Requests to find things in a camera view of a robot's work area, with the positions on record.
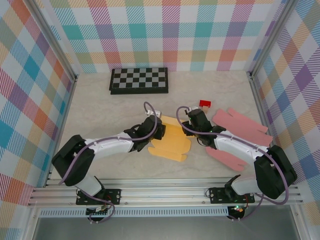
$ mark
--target yellow foam cutout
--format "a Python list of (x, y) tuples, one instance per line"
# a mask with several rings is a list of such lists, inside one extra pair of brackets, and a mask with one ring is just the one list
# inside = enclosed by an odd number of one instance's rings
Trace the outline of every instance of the yellow foam cutout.
[(148, 147), (150, 154), (166, 159), (183, 162), (187, 159), (187, 152), (190, 151), (191, 141), (187, 139), (182, 127), (176, 118), (169, 116), (161, 117), (162, 124), (166, 126), (165, 134), (161, 140), (153, 139), (153, 147)]

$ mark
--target aluminum frame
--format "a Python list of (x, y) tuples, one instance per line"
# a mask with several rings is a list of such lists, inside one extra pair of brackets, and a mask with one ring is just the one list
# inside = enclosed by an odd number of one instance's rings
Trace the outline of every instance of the aluminum frame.
[(296, 8), (296, 5), (298, 4), (299, 0), (287, 0), (285, 3), (285, 6), (282, 10), (282, 13), (277, 20), (264, 48), (262, 49), (262, 52), (260, 53), (258, 59), (255, 62), (255, 65), (252, 68), (251, 75), (253, 76), (253, 79), (265, 63), (265, 60), (267, 59), (272, 47), (274, 46), (275, 42), (278, 40), (283, 28), (285, 27), (291, 13)]
[[(66, 105), (65, 113), (64, 113), (64, 116), (63, 116), (63, 119), (62, 119), (62, 123), (61, 123), (61, 127), (60, 127), (60, 130), (59, 130), (57, 138), (56, 138), (56, 143), (55, 143), (54, 150), (53, 150), (54, 154), (56, 154), (58, 152), (58, 150), (59, 150), (60, 142), (61, 142), (61, 139), (62, 139), (62, 135), (63, 135), (64, 129), (65, 129), (65, 126), (66, 126), (68, 114), (69, 114), (69, 111), (70, 111), (72, 99), (73, 99), (74, 94), (75, 94), (77, 82), (78, 82), (78, 77), (75, 78), (75, 80), (74, 80), (74, 82), (72, 83), (72, 86), (71, 86), (69, 100), (68, 100), (68, 103)], [(45, 170), (44, 174), (45, 174), (46, 178), (43, 179), (43, 181), (41, 183), (41, 186), (44, 186), (44, 187), (46, 186), (46, 183), (47, 183), (47, 181), (49, 179), (49, 176), (52, 173), (53, 168), (54, 168), (54, 166), (52, 165), (52, 163), (50, 163), (48, 165), (48, 168)]]
[[(264, 126), (268, 127), (267, 134), (272, 136), (272, 133), (270, 131), (270, 129), (271, 129), (270, 124), (267, 120), (268, 118), (267, 118), (266, 112), (264, 111), (264, 108), (262, 105), (262, 99), (261, 99), (261, 96), (259, 95), (258, 87), (253, 79), (254, 76), (251, 76), (250, 73), (248, 72), (247, 77), (249, 80), (249, 84), (250, 84), (250, 87), (252, 90), (252, 94), (254, 97), (256, 107), (258, 109), (258, 113), (260, 115), (261, 122)], [(294, 219), (294, 222), (295, 222), (295, 225), (296, 225), (296, 228), (297, 228), (297, 231), (298, 231), (300, 238), (302, 240), (316, 240), (317, 237), (310, 236), (310, 233), (309, 233), (308, 227), (307, 227), (307, 219), (303, 215), (302, 206), (301, 205), (291, 205), (290, 207), (291, 207), (291, 213), (293, 215), (293, 219)]]
[[(177, 178), (177, 179), (101, 179), (105, 188), (121, 189), (121, 201), (117, 208), (126, 207), (197, 207), (234, 206), (234, 203), (211, 204), (205, 191), (212, 187), (223, 187), (230, 177)], [(76, 205), (76, 188), (58, 185), (59, 180), (48, 180), (46, 187), (35, 188), (29, 207), (60, 208)], [(260, 198), (255, 197), (257, 205)], [(277, 200), (285, 199), (283, 193)], [(303, 199), (296, 185), (289, 187), (288, 205), (302, 204)], [(263, 205), (272, 205), (263, 201)]]
[(76, 81), (78, 72), (75, 72), (69, 63), (64, 51), (62, 50), (58, 40), (56, 39), (54, 33), (52, 32), (49, 24), (47, 23), (44, 15), (42, 14), (38, 4), (35, 0), (23, 0), (24, 4), (32, 14), (33, 18), (35, 19), (36, 23), (39, 25), (41, 32), (45, 36), (46, 40), (48, 41), (49, 45), (53, 49), (54, 53), (56, 54), (58, 60), (62, 64), (65, 72), (68, 76)]

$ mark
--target black and white checkerboard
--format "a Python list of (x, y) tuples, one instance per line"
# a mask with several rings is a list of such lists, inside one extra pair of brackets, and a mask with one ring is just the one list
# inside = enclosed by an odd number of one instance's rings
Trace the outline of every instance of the black and white checkerboard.
[(109, 90), (111, 94), (167, 94), (168, 69), (122, 68), (113, 69)]

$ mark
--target plaid wall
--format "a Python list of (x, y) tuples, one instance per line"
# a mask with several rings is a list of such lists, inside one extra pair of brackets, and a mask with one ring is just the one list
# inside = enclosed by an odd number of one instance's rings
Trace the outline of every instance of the plaid wall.
[(0, 0), (0, 240), (45, 177), (72, 81), (22, 0)]
[(62, 51), (64, 52), (66, 58), (68, 59), (71, 67), (73, 68), (73, 71), (78, 74), (79, 73), (78, 69), (76, 68), (75, 63), (74, 63), (73, 59), (70, 56), (70, 53), (68, 52), (64, 42), (62, 41), (61, 36), (60, 36), (60, 34), (58, 33), (58, 31), (56, 29), (56, 26), (54, 25), (53, 21), (49, 17), (47, 10), (45, 9), (45, 6), (42, 3), (42, 0), (35, 0), (35, 2), (37, 3), (38, 7), (40, 8), (40, 10), (41, 10), (46, 22), (50, 26), (50, 28), (51, 28), (56, 40), (58, 41)]
[(268, 27), (268, 30), (265, 32), (263, 39), (259, 45), (259, 48), (254, 55), (253, 61), (251, 62), (249, 69), (246, 69), (246, 71), (251, 72), (253, 70), (253, 68), (257, 62), (257, 59), (261, 54), (261, 51), (264, 49), (266, 43), (268, 42), (268, 39), (269, 39), (272, 31), (274, 30), (276, 22), (278, 21), (279, 17), (281, 16), (282, 11), (284, 10), (284, 7), (285, 7), (287, 1), (288, 0), (281, 0), (281, 3), (279, 5), (275, 15), (273, 16), (273, 19), (272, 19), (269, 27)]
[(50, 0), (86, 73), (163, 65), (170, 71), (243, 70), (274, 2)]
[(320, 0), (300, 0), (256, 83), (276, 143), (298, 174), (320, 239)]

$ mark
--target metal extrusion rail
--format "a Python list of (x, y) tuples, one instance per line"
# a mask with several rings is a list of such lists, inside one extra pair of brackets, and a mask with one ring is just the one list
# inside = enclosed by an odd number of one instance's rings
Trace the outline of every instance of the metal extrusion rail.
[[(212, 187), (223, 187), (229, 177), (180, 178), (180, 179), (102, 179), (108, 189), (122, 189), (120, 205), (116, 208), (132, 207), (210, 207), (234, 206), (235, 204), (211, 204), (205, 191)], [(48, 180), (46, 187), (35, 188), (29, 201), (31, 208), (75, 208), (76, 188), (58, 185), (59, 180)], [(285, 198), (283, 193), (277, 200)], [(255, 203), (260, 198), (255, 196)], [(302, 204), (303, 199), (296, 185), (289, 187), (287, 205)], [(263, 205), (272, 205), (263, 201)]]

